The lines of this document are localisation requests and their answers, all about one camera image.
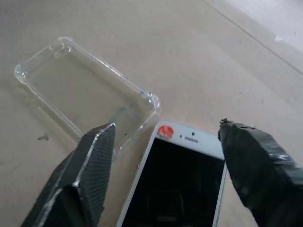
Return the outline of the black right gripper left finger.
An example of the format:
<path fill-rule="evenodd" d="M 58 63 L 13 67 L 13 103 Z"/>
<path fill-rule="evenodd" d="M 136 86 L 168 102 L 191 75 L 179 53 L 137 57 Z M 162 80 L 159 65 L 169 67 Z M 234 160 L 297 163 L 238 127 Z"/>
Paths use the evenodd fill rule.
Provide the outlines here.
<path fill-rule="evenodd" d="M 83 135 L 54 169 L 23 227 L 96 227 L 104 210 L 114 153 L 116 125 Z"/>

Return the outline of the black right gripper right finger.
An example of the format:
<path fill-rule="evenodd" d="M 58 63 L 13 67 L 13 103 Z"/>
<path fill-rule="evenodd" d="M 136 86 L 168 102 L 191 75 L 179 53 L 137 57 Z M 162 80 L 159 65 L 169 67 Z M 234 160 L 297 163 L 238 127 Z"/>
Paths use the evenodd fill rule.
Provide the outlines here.
<path fill-rule="evenodd" d="M 233 186 L 259 227 L 303 225 L 303 169 L 268 133 L 222 119 L 218 131 Z"/>

